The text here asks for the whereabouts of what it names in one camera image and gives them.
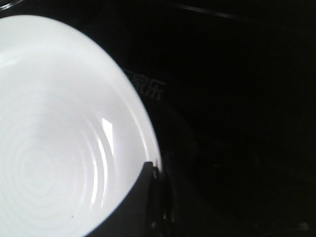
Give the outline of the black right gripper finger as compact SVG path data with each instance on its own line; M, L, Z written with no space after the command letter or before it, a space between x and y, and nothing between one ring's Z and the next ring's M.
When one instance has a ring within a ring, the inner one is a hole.
M152 162L145 162L134 186L110 216L95 229L95 236L163 236L162 200L159 171Z

